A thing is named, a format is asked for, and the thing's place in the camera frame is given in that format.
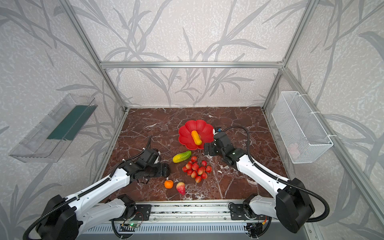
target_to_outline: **leaf pattern wallpaper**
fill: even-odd
[[[289,69],[384,196],[384,1],[326,1],[305,29]],[[325,239],[384,239],[384,230],[332,150],[311,164],[292,164],[271,111],[266,113],[292,177],[329,199],[331,213],[318,223]]]
[[[281,61],[302,1],[71,0],[102,61]],[[62,14],[60,9],[55,14]],[[275,69],[108,69],[127,106],[261,106]]]
[[[0,1],[0,239],[22,239],[51,197],[92,183],[123,115],[59,3]],[[8,156],[68,93],[98,105],[57,163]]]

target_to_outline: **red bowl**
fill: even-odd
[[[203,142],[196,145],[192,138],[191,132],[195,130],[200,135]],[[204,120],[189,120],[179,129],[179,142],[185,145],[189,150],[204,149],[204,143],[213,142],[214,128],[212,125],[207,124]]]

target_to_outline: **gray floor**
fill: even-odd
[[[245,233],[205,233],[205,234],[134,234],[129,240],[249,240]],[[298,233],[291,233],[281,223],[273,222],[267,232],[259,238],[284,240],[309,240],[304,227]],[[76,240],[118,240],[114,234],[82,234]]]

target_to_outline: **green mat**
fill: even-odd
[[[47,139],[73,140],[81,127],[95,111],[97,105],[77,105],[51,132]]]

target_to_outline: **white wire mesh basket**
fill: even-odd
[[[272,117],[293,163],[314,162],[333,146],[315,113],[297,91],[280,93]]]

